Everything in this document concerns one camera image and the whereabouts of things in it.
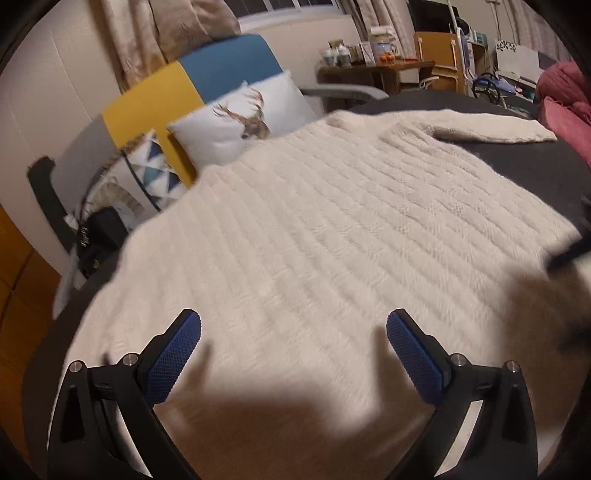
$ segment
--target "black bag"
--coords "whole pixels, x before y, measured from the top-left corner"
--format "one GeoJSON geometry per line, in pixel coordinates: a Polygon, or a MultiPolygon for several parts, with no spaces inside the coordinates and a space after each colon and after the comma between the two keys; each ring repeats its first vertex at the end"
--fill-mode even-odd
{"type": "Polygon", "coordinates": [[[119,250],[128,234],[113,207],[101,208],[91,214],[78,230],[78,268],[84,277],[89,278],[119,250]]]}

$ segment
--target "deer head print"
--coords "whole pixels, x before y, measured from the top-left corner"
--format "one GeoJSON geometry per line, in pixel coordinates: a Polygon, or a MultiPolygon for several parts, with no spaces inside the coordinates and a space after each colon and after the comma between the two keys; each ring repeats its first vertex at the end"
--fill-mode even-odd
{"type": "Polygon", "coordinates": [[[247,93],[245,96],[252,100],[249,103],[256,107],[256,111],[253,115],[249,117],[238,115],[229,110],[227,106],[222,106],[219,103],[213,107],[213,113],[219,117],[227,116],[244,125],[244,131],[241,135],[243,140],[251,137],[257,137],[264,140],[271,134],[269,127],[267,127],[267,124],[264,122],[265,115],[263,114],[262,108],[265,106],[265,101],[263,100],[261,92],[254,89],[253,93],[247,93]]]}

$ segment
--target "gray armrest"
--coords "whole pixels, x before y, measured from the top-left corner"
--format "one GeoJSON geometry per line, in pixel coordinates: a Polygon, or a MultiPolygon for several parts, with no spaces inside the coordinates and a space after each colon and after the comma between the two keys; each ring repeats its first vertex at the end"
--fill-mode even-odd
{"type": "Polygon", "coordinates": [[[388,94],[376,87],[349,85],[347,83],[321,83],[309,87],[299,87],[304,95],[330,98],[347,98],[371,102],[388,98],[388,94]]]}

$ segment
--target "black monitor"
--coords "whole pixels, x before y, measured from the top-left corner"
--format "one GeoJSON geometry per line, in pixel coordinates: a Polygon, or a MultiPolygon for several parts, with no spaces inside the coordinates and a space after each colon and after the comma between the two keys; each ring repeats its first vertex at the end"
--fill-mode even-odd
{"type": "MultiPolygon", "coordinates": [[[[449,24],[452,22],[452,16],[449,14],[447,4],[430,0],[408,0],[408,10],[413,19],[415,31],[450,32],[449,24]]],[[[456,7],[453,7],[453,14],[456,18],[459,17],[456,7]]]]}

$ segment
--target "black table surface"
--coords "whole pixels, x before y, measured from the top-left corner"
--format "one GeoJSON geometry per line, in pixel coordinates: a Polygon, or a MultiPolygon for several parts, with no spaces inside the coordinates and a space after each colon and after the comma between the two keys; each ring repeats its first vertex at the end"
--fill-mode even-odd
{"type": "MultiPolygon", "coordinates": [[[[358,106],[353,111],[374,115],[390,111],[446,108],[463,113],[514,115],[481,100],[435,90],[404,92],[389,99],[358,106]]],[[[560,140],[541,144],[462,142],[460,145],[577,225],[582,215],[580,198],[591,193],[591,174],[585,161],[570,145],[560,140]]],[[[25,438],[33,468],[42,478],[46,478],[48,426],[62,364],[84,312],[95,294],[109,281],[116,265],[117,257],[111,258],[75,295],[52,325],[25,372],[22,385],[25,438]]]]}

